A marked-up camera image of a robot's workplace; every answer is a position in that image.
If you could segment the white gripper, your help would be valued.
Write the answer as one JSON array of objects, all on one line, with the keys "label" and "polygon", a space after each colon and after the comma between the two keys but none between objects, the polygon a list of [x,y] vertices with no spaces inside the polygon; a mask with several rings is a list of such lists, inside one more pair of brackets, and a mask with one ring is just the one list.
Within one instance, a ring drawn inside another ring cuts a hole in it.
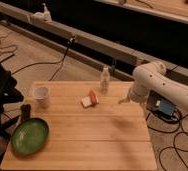
[{"label": "white gripper", "polygon": [[131,87],[127,93],[127,96],[118,101],[119,104],[127,103],[130,101],[140,103],[144,100],[144,91],[140,88]]}]

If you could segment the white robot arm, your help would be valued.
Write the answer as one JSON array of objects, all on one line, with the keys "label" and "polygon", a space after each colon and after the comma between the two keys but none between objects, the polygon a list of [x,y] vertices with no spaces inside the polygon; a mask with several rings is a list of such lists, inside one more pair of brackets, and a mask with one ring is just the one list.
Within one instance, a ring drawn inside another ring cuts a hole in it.
[{"label": "white robot arm", "polygon": [[177,107],[188,112],[188,86],[173,81],[165,76],[166,66],[163,62],[153,61],[137,66],[132,76],[133,84],[122,102],[144,102],[153,90]]}]

